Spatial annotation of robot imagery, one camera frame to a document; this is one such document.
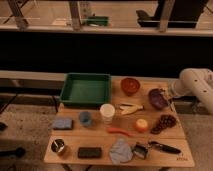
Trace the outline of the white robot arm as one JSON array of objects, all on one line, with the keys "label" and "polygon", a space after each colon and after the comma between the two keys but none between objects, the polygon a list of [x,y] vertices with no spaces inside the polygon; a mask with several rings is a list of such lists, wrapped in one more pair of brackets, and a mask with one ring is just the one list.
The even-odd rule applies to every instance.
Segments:
[{"label": "white robot arm", "polygon": [[170,98],[193,94],[213,114],[213,71],[207,68],[183,69],[179,78],[168,86]]}]

